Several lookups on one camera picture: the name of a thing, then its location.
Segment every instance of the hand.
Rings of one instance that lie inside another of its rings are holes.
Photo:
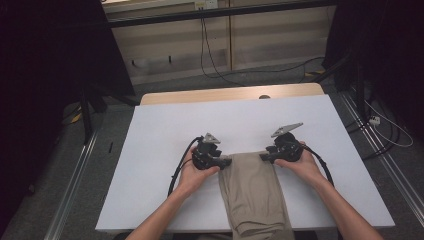
[[[180,181],[176,188],[176,191],[182,191],[186,197],[189,197],[192,193],[199,189],[207,177],[212,176],[219,171],[219,167],[217,166],[206,170],[197,169],[191,159],[192,153],[195,149],[196,147],[192,147],[184,158]]]
[[[307,150],[303,150],[300,159],[296,162],[288,162],[284,159],[277,159],[274,163],[280,167],[285,167],[292,170],[294,173],[296,173],[296,175],[298,175],[301,179],[313,187],[315,187],[319,181],[325,179],[319,171],[314,157]]]

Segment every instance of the beige trousers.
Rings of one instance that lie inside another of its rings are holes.
[[[260,153],[230,155],[232,164],[219,172],[233,239],[294,240],[274,166]]]

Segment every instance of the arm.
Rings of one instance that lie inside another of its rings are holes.
[[[207,170],[198,170],[191,161],[193,148],[187,153],[181,170],[180,181],[172,194],[153,212],[143,223],[140,224],[128,237],[133,239],[159,239],[169,222],[180,209],[184,200],[194,193],[205,179],[219,171],[219,167]]]
[[[278,159],[275,164],[292,170],[317,191],[345,239],[383,239],[324,178],[310,152],[303,151],[297,162]]]

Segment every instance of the white table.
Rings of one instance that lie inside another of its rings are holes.
[[[222,141],[223,154],[261,151],[273,143],[270,135],[279,126],[297,122],[304,125],[292,133],[327,162],[345,199],[371,225],[394,226],[331,100],[312,95],[136,107],[96,229],[121,232],[147,218],[165,200],[171,175],[193,138],[212,133]],[[294,230],[335,226],[313,189],[287,169],[276,167],[276,172]],[[183,204],[168,231],[230,231],[216,175]]]

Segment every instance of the forearm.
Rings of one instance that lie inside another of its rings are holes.
[[[336,221],[344,239],[383,239],[324,177],[316,179],[313,187]]]
[[[159,239],[187,197],[187,193],[175,189],[165,202],[127,237],[127,240]]]

